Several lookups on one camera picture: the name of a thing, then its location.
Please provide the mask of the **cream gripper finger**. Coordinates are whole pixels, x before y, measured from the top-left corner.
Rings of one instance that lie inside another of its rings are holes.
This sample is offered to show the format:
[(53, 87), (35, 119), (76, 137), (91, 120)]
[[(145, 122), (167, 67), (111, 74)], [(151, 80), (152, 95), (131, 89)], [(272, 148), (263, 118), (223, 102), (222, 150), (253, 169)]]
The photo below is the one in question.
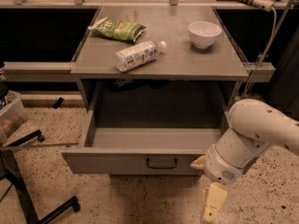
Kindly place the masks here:
[(205, 169), (205, 157), (204, 156), (200, 156), (199, 158), (197, 158), (196, 160), (194, 160), (190, 164), (190, 166), (194, 170), (203, 171)]
[(201, 224), (214, 224), (227, 197), (227, 193), (227, 188), (219, 182), (212, 182), (206, 187)]

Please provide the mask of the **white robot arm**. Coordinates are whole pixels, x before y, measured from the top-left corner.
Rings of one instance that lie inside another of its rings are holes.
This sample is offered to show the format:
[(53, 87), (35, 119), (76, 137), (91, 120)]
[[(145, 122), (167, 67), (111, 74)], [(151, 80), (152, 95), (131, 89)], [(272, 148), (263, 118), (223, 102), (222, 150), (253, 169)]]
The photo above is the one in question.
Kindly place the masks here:
[(299, 155), (299, 124), (274, 107), (242, 99), (228, 111), (229, 128), (219, 141), (191, 163), (212, 183), (206, 188), (202, 224), (214, 224), (227, 196), (226, 186), (244, 175), (266, 150), (274, 145)]

